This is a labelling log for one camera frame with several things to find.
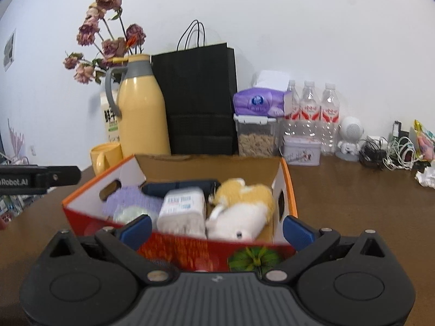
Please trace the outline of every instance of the plastic food container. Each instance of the plastic food container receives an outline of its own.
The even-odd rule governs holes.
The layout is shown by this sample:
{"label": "plastic food container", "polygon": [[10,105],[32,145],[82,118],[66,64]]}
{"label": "plastic food container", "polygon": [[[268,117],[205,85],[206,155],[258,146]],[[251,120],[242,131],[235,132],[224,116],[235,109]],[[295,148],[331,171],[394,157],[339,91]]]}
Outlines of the plastic food container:
{"label": "plastic food container", "polygon": [[284,135],[281,154],[287,164],[319,165],[321,141],[315,137]]}
{"label": "plastic food container", "polygon": [[272,157],[278,154],[278,123],[275,118],[254,115],[234,115],[239,155]]}

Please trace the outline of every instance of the yellow thermos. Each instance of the yellow thermos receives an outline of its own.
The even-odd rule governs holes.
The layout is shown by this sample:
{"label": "yellow thermos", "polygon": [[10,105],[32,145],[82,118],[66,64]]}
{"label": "yellow thermos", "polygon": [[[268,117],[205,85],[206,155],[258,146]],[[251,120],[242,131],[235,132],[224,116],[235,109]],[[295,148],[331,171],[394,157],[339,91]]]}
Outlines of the yellow thermos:
{"label": "yellow thermos", "polygon": [[[116,63],[125,61],[128,61],[127,66],[112,67],[106,74],[106,96],[118,117],[123,155],[170,154],[164,98],[153,75],[150,56],[113,58]],[[114,73],[123,74],[117,104],[110,82]]]}

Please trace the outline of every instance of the white plush toy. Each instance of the white plush toy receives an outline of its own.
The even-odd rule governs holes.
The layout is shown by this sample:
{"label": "white plush toy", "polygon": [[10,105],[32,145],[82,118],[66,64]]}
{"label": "white plush toy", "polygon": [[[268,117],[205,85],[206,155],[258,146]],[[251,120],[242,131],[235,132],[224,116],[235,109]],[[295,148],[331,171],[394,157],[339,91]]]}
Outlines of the white plush toy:
{"label": "white plush toy", "polygon": [[208,239],[253,241],[275,211],[272,191],[266,185],[246,186],[243,179],[229,179],[210,203],[216,207],[206,221]]}

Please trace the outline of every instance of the blue gripper pad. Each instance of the blue gripper pad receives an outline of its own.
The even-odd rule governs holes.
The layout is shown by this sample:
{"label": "blue gripper pad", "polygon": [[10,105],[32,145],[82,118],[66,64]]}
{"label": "blue gripper pad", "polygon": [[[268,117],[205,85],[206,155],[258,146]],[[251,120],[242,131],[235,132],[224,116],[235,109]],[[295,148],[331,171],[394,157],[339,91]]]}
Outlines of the blue gripper pad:
{"label": "blue gripper pad", "polygon": [[144,215],[134,222],[134,224],[123,228],[119,240],[136,251],[151,236],[153,223],[148,215]]}
{"label": "blue gripper pad", "polygon": [[284,238],[292,245],[296,251],[305,249],[316,240],[316,234],[304,227],[300,221],[288,215],[282,224]]}

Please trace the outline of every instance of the bag handle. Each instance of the bag handle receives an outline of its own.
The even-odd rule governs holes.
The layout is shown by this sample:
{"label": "bag handle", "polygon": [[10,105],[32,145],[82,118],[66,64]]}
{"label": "bag handle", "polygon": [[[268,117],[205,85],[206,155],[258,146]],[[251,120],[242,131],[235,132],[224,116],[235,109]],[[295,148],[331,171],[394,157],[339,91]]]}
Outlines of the bag handle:
{"label": "bag handle", "polygon": [[187,37],[186,44],[185,44],[185,46],[184,46],[184,49],[187,48],[187,42],[188,42],[188,40],[189,40],[189,36],[190,36],[190,34],[192,33],[193,29],[195,28],[195,23],[196,23],[196,25],[197,25],[197,27],[198,27],[197,47],[199,47],[199,25],[200,25],[200,24],[202,25],[202,30],[203,30],[203,34],[204,34],[203,46],[205,46],[205,29],[204,29],[204,25],[202,24],[202,22],[199,22],[197,19],[194,19],[194,20],[190,23],[190,25],[188,26],[188,28],[184,31],[183,35],[181,36],[180,40],[178,41],[178,44],[177,44],[177,51],[178,51],[178,49],[180,48],[181,40],[183,39],[183,37],[186,35],[186,33],[188,32],[188,30],[190,29],[190,32],[189,32],[188,37]]}
{"label": "bag handle", "polygon": [[121,113],[121,109],[119,109],[118,105],[115,104],[115,101],[113,99],[112,82],[111,82],[112,75],[114,73],[126,73],[126,72],[127,72],[127,66],[115,66],[115,67],[108,69],[108,71],[106,72],[105,88],[106,88],[107,101],[109,102],[109,105],[112,108],[113,113],[118,118],[122,118],[122,113]]}
{"label": "bag handle", "polygon": [[[202,22],[198,22],[196,25],[197,25],[197,30],[198,30],[196,47],[198,48],[199,47],[199,25],[202,26],[202,34],[203,34],[202,46],[205,46],[205,29],[204,29],[204,25],[202,24]],[[186,43],[184,44],[184,50],[186,50],[188,48],[189,38],[190,38],[191,33],[193,32],[194,28],[195,28],[195,25],[192,26],[192,28],[188,34],[188,37],[186,38]]]}

